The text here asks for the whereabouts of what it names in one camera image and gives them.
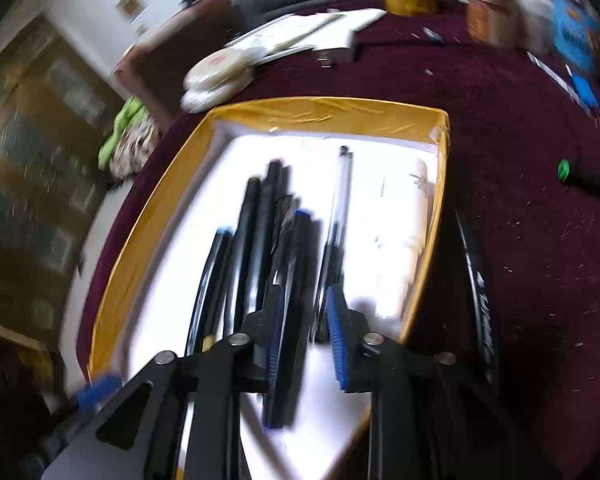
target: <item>pen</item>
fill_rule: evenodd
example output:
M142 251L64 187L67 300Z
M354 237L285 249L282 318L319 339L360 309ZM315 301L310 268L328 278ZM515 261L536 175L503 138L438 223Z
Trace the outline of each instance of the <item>pen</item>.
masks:
M244 192L244 201L240 209L238 228L235 230L234 243L227 269L224 325L222 327L224 336L240 330L244 318L244 290L249 269L259 195L260 179L251 177L247 181L247 189Z
M278 232L274 237L273 254L271 257L271 270L267 282L267 290L271 285L285 285L286 272L283 272L286 264L286 254L289 248L290 234L293 227L294 217L298 209L298 199L292 195L283 196L278 201L276 216L279 220Z
M260 187L258 212L253 232L249 270L244 297L244 315L262 308L264 292L271 265L271 247L276 215L276 198L282 163L272 160L267 177Z
M322 252L318 289L315 294L315 319L310 332L311 341L316 343L325 343L329 340L326 293L331 285L342 280L342 257L349 214L352 167L353 153L347 146L341 146L338 152L338 173L333 193L331 219L327 231L327 241Z
M200 277L200 285L196 295L196 303L187 335L187 345L184 355L191 355L203 349L203 340L209 335L206 333L207 321L220 311L222 293L224 291L224 274L226 263L230 254L233 234L227 229L218 229L211 243L209 256L206 258L205 267Z
M573 89L576 91L576 94L578 94L578 97L582 99L582 102L586 104L590 110L598 110L600 105L587 80L583 78L583 76L571 72L569 65L565 66L567 67L567 73L573 83Z
M538 65L551 79L553 79L555 82L557 82L558 85L560 85L561 88L565 92L567 92L567 94L569 95L571 100L575 101L577 104L579 104L580 108L582 108L589 117L593 118L593 114L591 113L591 110L589 110L589 107L584 103L584 101L580 98L580 96L573 89L573 87L568 85L564 79L562 79L560 76L558 76L557 73L555 73L553 70L551 70L547 65L545 65L542 61L540 61L532 53L527 52L526 54L529 56L529 59L531 60L532 63L535 63L536 65Z
M269 384L262 405L262 425L266 428L282 428L285 425L307 291L307 241L312 238L311 227L309 214L297 211L290 232L288 257L283 266L283 297L276 312L274 336L269 347Z
M229 243L229 247L227 248L226 261L224 263L224 271L222 272L222 282L218 293L218 299L209 309L208 316L206 316L206 323L203 332L204 339L202 340L203 352L209 350L216 343L216 336L218 335L218 325L220 323L220 315L222 314L224 298L226 297L226 288L228 285L227 273L229 270L229 258L231 257L233 244L234 240L232 239Z

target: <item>fabric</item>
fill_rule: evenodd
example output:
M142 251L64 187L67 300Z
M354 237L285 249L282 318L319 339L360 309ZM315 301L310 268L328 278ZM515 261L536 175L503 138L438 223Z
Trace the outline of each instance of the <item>fabric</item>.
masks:
M104 170L107 167L109 159L113 155L118 141L125 129L136 120L142 120L148 115L148 111L142 104L142 101L137 97L128 99L122 109L116 115L116 119L113 121L113 131L102 145L100 152L98 153L98 168Z
M136 114L125 128L109 161L109 171L118 180L140 173L160 140L160 128L154 118Z
M338 7L377 5L357 0ZM427 40L423 26L445 45ZM309 53L259 67L236 100L346 95L448 112L449 202L462 207L484 248L502 342L502 400L565 477L576 478L600 447L600 200L564 187L555 168L562 158L579 156L600 174L600 127L525 53L473 43L462 7L413 18L386 15L358 33L357 43L355 62L329 70ZM560 64L543 61L567 77ZM594 92L600 102L600 88ZM120 249L201 116L178 118L116 218L78 334L83 367ZM433 277L429 286L436 288ZM419 340L429 333L430 349L452 350L457 305L439 288L437 315L419 327Z

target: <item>black marker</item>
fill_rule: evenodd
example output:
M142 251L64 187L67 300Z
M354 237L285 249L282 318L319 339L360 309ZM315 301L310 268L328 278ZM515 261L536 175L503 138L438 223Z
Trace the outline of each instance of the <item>black marker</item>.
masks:
M253 245L247 274L247 285L244 295L244 315L262 308L265 287L271 266L271 247L273 245L273 229L276 216L276 198L282 163L272 160L269 163L267 177L260 187L258 214L253 233Z
M222 327L222 334L224 336L238 332L244 318L244 290L249 270L259 195L260 179L251 177L247 181L247 189L244 192L244 201L240 209L238 228L235 231L227 270L224 326Z
M600 198L600 175L584 171L566 158L558 164L558 179L567 186L577 186L590 195Z
M284 265L283 297L276 309L269 348L269 384L262 405L262 425L266 428L282 428L285 424L308 288L307 242L312 238L311 227L311 217L305 211L297 211Z
M226 283L224 275L233 237L231 231L218 229L211 243L209 256L206 258L202 277L200 277L196 303L189 325L189 335L184 352L186 356L203 350L203 340L209 335L206 333L207 322L210 318L213 319L216 312L221 309Z
M267 280L267 290L271 285L284 286L286 282L286 258L290 247L291 232L294 218L298 210L299 200L292 195L283 196L278 201L276 209L276 223L279 224L278 232L274 238L273 254L271 257L271 270Z

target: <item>packing tape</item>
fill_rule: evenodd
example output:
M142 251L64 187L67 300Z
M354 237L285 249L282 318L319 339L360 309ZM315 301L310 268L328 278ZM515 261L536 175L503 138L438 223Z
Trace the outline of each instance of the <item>packing tape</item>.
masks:
M399 16L435 14L438 12L438 0L384 0L384 7L390 13Z

